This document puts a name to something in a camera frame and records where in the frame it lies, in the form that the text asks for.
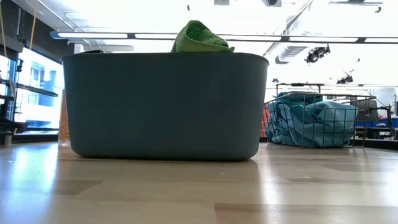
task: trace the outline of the blue towel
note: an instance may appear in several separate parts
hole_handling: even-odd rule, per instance
[[[266,134],[274,143],[333,147],[348,144],[354,136],[355,106],[322,101],[322,96],[293,95],[268,104],[268,109]]]

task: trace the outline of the green towel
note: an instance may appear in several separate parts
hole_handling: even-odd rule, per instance
[[[233,52],[228,43],[200,21],[189,21],[178,33],[172,52]]]

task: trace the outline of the gray plastic bin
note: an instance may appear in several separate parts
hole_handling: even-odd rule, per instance
[[[268,65],[241,53],[67,56],[72,149],[86,157],[249,159]]]

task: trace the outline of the wooden floor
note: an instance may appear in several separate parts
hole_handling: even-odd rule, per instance
[[[0,149],[0,223],[398,223],[398,151],[261,144],[251,161]]]

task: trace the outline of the metal wire cart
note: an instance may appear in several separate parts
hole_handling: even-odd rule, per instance
[[[366,95],[279,93],[264,103],[261,137],[288,146],[363,147],[374,99]]]

